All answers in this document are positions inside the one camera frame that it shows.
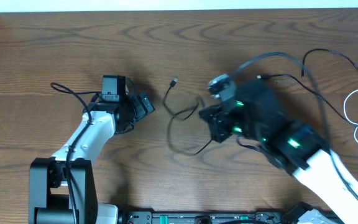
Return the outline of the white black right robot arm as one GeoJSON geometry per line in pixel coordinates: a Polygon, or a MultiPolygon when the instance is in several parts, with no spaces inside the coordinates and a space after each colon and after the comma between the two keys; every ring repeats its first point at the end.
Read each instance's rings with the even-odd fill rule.
{"type": "Polygon", "coordinates": [[[232,135],[257,141],[269,163],[309,188],[344,222],[358,223],[358,181],[310,125],[289,117],[275,93],[261,80],[237,86],[213,80],[209,92],[220,100],[199,112],[211,139],[232,135]]]}

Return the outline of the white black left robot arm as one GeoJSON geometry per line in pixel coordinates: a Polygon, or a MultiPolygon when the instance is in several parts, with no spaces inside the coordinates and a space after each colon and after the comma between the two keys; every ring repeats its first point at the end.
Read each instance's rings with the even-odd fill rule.
{"type": "Polygon", "coordinates": [[[116,205],[98,202],[93,166],[115,135],[154,111],[146,93],[96,93],[80,125],[48,158],[36,158],[29,169],[29,223],[120,223],[116,205]]]}

